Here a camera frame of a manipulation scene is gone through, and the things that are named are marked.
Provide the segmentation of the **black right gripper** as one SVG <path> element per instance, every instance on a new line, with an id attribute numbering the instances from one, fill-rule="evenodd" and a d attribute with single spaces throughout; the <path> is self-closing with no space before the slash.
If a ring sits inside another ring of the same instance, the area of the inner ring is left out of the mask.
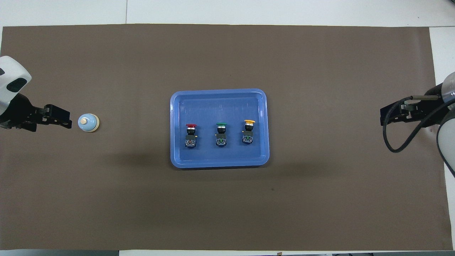
<path id="1" fill-rule="evenodd" d="M 396 103 L 397 106 L 391 104 L 380 109 L 381 126 L 387 126 L 389 123 L 423 121 L 433 110 L 442 106 L 444 101 L 440 95 L 419 95 L 405 97 Z"/>

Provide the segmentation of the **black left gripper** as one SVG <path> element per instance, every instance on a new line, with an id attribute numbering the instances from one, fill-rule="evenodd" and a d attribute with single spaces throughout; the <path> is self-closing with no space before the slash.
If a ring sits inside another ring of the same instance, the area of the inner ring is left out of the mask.
<path id="1" fill-rule="evenodd" d="M 0 115 L 0 126 L 4 129 L 16 128 L 36 132 L 39 124 L 58 125 L 66 129 L 73 126 L 69 111 L 53 104 L 47 104 L 44 108 L 35 107 L 23 94 L 15 96 Z"/>

